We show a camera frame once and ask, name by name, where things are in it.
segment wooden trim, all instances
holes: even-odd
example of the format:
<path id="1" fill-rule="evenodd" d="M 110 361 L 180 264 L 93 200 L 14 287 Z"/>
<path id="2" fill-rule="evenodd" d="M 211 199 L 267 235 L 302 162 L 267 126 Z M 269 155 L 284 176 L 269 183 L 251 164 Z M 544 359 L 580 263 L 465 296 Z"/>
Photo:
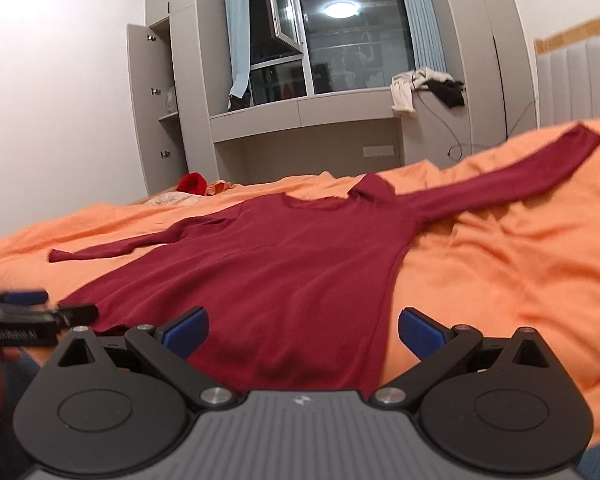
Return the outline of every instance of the wooden trim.
<path id="1" fill-rule="evenodd" d="M 536 40 L 536 54 L 552 52 L 595 36 L 600 36 L 600 17 L 564 30 L 546 40 Z"/>
<path id="2" fill-rule="evenodd" d="M 170 191 L 176 191 L 176 188 L 177 188 L 177 187 L 178 187 L 178 186 L 171 186 L 170 188 L 168 188 L 168 189 L 165 189 L 165 190 L 161 191 L 160 193 L 154 193 L 154 194 L 152 194 L 152 195 L 145 196 L 144 198 L 141 198 L 140 200 L 136 200 L 135 202 L 132 202 L 130 205 L 140 205 L 140 204 L 144 204 L 144 203 L 146 203 L 146 202 L 149 202 L 149 200 L 151 200 L 152 198 L 154 198 L 154 197 L 156 197 L 156 196 L 158 196 L 158 195 L 161 195 L 162 193 L 168 193 L 168 192 L 170 192 Z"/>

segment window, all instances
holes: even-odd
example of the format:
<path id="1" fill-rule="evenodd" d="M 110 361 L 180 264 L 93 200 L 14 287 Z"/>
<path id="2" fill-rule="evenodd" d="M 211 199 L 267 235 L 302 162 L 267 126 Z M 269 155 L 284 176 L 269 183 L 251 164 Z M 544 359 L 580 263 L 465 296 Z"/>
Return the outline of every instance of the window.
<path id="1" fill-rule="evenodd" d="M 403 0 L 250 0 L 250 16 L 254 105 L 389 86 L 414 68 Z"/>
<path id="2" fill-rule="evenodd" d="M 403 0 L 300 0 L 315 93 L 389 86 L 413 70 Z"/>

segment light blue curtain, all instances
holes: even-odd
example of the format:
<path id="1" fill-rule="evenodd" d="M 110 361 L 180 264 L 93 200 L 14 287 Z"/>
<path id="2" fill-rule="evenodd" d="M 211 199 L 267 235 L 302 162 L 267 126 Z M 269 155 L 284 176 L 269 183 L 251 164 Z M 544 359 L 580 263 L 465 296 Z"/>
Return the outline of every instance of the light blue curtain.
<path id="1" fill-rule="evenodd" d="M 404 0 L 413 41 L 416 70 L 428 66 L 446 72 L 445 54 L 442 51 L 440 30 L 431 0 Z"/>
<path id="2" fill-rule="evenodd" d="M 229 94 L 241 98 L 249 84 L 251 66 L 249 0 L 224 0 L 224 8 L 229 32 L 231 72 L 234 76 L 234 84 Z"/>

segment plastic bag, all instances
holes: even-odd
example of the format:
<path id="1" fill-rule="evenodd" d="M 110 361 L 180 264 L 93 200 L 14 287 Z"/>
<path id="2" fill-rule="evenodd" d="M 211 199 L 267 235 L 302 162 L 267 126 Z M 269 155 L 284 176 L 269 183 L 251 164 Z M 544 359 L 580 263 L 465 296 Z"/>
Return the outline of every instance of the plastic bag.
<path id="1" fill-rule="evenodd" d="M 167 90 L 167 111 L 170 114 L 178 111 L 178 101 L 176 99 L 175 86 L 172 86 Z"/>

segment long sleeve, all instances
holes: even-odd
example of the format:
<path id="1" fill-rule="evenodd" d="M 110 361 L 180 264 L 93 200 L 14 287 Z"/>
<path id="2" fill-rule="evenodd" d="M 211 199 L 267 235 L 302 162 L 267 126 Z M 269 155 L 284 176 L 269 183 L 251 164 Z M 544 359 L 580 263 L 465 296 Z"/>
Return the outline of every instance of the long sleeve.
<path id="1" fill-rule="evenodd" d="M 425 222 L 462 211 L 516 202 L 544 193 L 570 177 L 600 144 L 600 136 L 578 124 L 557 140 L 500 170 L 398 200 L 417 210 Z"/>
<path id="2" fill-rule="evenodd" d="M 108 244 L 96 245 L 88 247 L 75 253 L 58 251 L 53 249 L 49 253 L 49 262 L 64 262 L 66 260 L 96 260 L 98 258 L 112 258 L 114 256 L 122 256 L 129 254 L 138 247 L 146 247 L 155 244 L 173 244 L 181 240 L 187 233 L 188 229 L 193 226 L 202 226 L 209 224 L 218 224 L 225 220 L 235 219 L 239 215 L 242 204 L 234 205 L 217 213 L 212 213 L 206 216 L 190 217 L 176 222 L 168 229 L 147 235 L 134 236 L 124 240 L 110 242 Z"/>

